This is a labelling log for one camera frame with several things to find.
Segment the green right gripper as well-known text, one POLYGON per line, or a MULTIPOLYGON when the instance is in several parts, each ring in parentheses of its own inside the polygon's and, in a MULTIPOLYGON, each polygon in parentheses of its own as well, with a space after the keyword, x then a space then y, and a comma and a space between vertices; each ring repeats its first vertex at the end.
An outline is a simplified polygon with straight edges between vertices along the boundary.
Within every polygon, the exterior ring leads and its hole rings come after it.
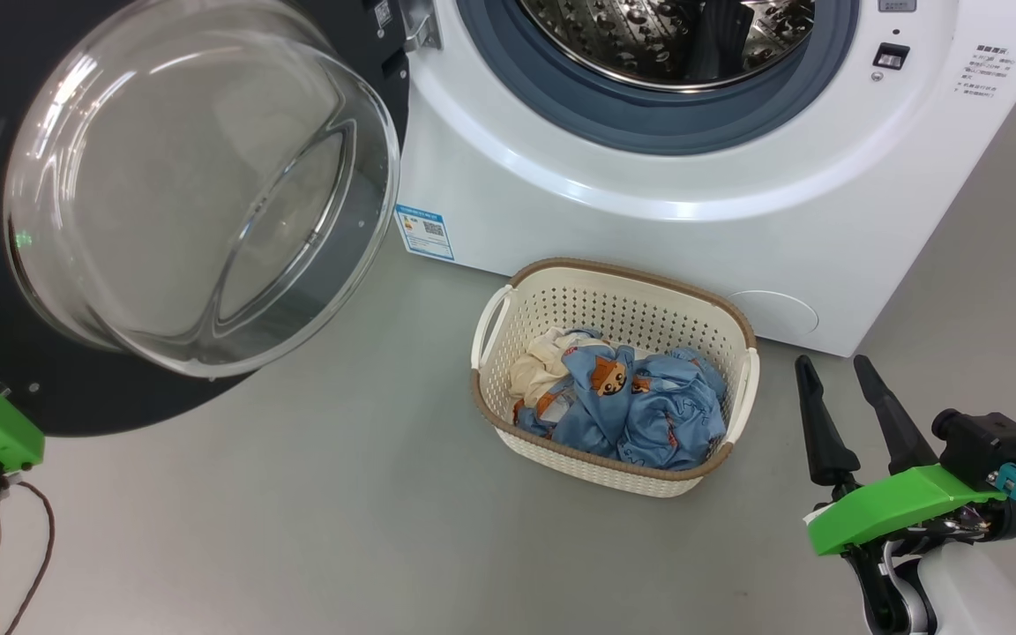
POLYGON ((803 441, 811 482, 833 488, 833 501, 808 521, 816 555, 839 555, 850 545, 867 545, 896 531, 959 510, 967 504, 1003 503, 992 512, 993 539, 1016 538, 1016 502, 990 488, 975 489, 949 474, 918 426, 886 385, 867 356, 854 357, 864 400, 878 416, 890 477, 860 486, 858 454, 843 443, 824 403, 824 386, 808 356, 795 360, 803 441))

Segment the black round glass washer door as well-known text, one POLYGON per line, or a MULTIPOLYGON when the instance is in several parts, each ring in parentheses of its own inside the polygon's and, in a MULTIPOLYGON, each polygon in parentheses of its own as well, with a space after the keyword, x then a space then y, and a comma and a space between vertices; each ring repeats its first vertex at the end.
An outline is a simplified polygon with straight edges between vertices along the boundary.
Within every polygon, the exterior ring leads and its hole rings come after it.
POLYGON ((50 437, 330 324, 398 200, 398 0, 0 0, 0 389, 50 437))

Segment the blue cartoon print garment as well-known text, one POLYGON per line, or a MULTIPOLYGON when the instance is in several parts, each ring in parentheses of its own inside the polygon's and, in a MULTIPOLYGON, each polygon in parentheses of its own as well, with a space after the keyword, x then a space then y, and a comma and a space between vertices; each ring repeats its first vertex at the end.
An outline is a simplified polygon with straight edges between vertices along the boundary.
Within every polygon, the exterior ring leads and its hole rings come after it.
POLYGON ((700 467, 725 437, 727 385, 698 352, 647 354, 600 335, 562 357, 569 374, 536 407, 513 398, 512 421, 569 449, 637 467, 700 467))

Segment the cream coloured garment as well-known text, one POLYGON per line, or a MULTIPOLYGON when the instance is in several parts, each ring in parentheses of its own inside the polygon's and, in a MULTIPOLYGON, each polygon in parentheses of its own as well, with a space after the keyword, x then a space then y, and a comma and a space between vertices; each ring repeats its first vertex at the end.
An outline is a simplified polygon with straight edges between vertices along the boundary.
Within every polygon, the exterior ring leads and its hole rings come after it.
POLYGON ((509 389, 524 407, 536 407, 541 397, 569 371, 562 362, 565 351, 581 342, 597 343, 600 334, 590 329, 551 328, 528 342, 525 353, 508 370, 509 389))

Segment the white front-load washing machine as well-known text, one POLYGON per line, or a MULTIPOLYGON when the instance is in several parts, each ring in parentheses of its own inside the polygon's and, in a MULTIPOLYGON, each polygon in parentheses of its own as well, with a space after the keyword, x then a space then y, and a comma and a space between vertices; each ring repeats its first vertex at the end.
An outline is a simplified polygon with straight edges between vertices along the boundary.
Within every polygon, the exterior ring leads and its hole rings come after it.
POLYGON ((630 153, 548 122, 493 75, 456 0, 410 53, 400 205, 439 214, 455 264, 589 258, 818 313, 793 345, 850 356, 1016 103, 954 92, 976 45, 1016 60, 1016 0, 860 0, 851 48, 802 113, 706 155, 630 153), (911 48, 874 67, 883 41, 911 48))

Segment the round white filter cover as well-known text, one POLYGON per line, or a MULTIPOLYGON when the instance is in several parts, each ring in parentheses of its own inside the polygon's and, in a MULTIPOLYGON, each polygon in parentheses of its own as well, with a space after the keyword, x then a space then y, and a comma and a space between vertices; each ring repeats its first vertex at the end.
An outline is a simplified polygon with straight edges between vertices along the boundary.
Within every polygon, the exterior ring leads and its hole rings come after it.
POLYGON ((818 313, 790 295, 753 289, 731 294, 728 300, 761 338, 793 343, 818 329, 818 313))

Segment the cream perforated laundry basket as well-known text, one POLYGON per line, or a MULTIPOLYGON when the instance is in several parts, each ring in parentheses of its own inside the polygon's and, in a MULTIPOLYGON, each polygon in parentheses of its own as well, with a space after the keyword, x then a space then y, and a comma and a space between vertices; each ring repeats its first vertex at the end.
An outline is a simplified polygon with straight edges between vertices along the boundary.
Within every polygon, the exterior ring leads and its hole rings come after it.
POLYGON ((672 498, 688 493, 725 462, 741 437, 759 383, 757 338, 735 305, 699 287, 580 258, 545 258, 525 266, 483 307, 471 354, 477 410, 521 457, 558 473, 625 493, 672 498), (568 449, 513 425, 509 366, 549 328, 593 328, 618 345, 646 353, 697 350, 726 383, 727 425, 700 467, 666 471, 624 465, 568 449))

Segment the small printed text label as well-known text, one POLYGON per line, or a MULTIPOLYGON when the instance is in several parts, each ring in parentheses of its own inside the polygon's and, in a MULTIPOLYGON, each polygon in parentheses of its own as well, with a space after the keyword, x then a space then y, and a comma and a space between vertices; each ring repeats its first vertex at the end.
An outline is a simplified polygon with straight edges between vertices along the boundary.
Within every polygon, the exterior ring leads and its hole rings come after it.
POLYGON ((976 45, 960 67, 954 92, 971 98, 997 98, 1008 93, 1005 86, 1016 68, 1006 48, 976 45))

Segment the blue energy label sticker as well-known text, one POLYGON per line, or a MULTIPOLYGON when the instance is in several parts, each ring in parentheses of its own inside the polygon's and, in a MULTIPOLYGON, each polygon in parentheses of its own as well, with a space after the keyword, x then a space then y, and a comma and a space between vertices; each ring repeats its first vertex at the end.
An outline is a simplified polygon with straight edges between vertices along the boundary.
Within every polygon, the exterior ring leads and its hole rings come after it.
POLYGON ((395 206, 395 218, 408 252, 429 258, 454 262, 444 218, 407 205, 395 206))

